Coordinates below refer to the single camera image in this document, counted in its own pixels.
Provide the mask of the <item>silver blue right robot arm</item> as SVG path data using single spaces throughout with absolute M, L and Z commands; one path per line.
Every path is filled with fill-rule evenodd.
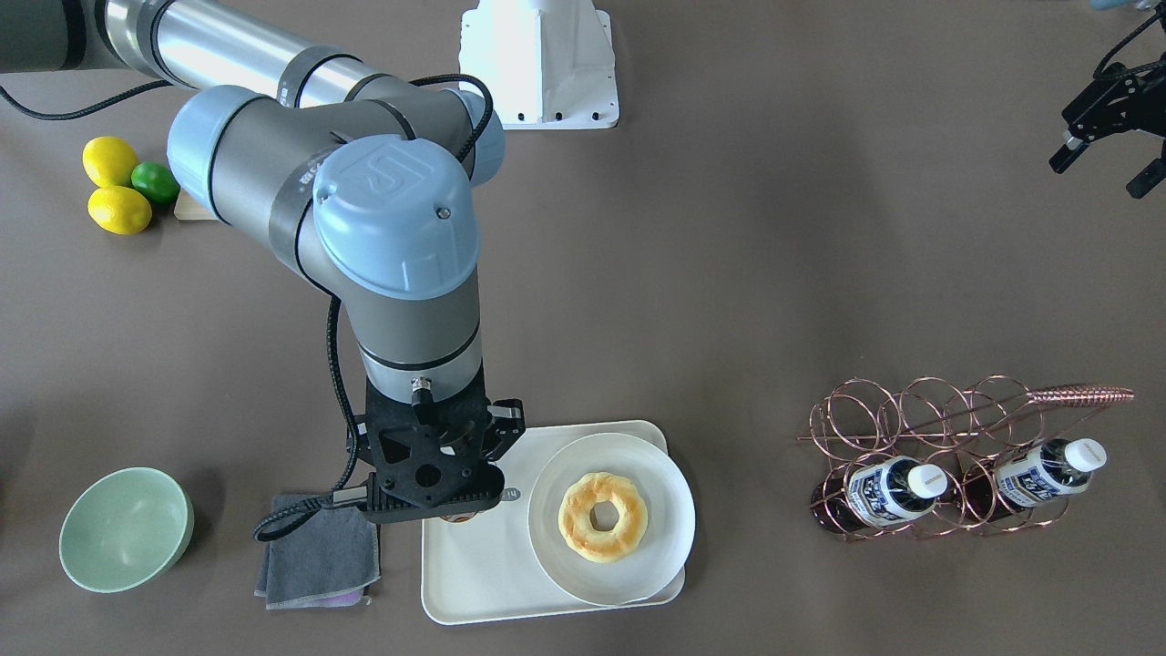
M 372 472 L 258 539 L 345 507 L 378 524 L 496 507 L 525 419 L 484 386 L 471 188 L 505 155 L 484 84 L 401 80 L 217 1 L 3 2 L 3 72 L 114 68 L 194 91 L 167 144 L 180 186 L 330 298 L 347 461 Z

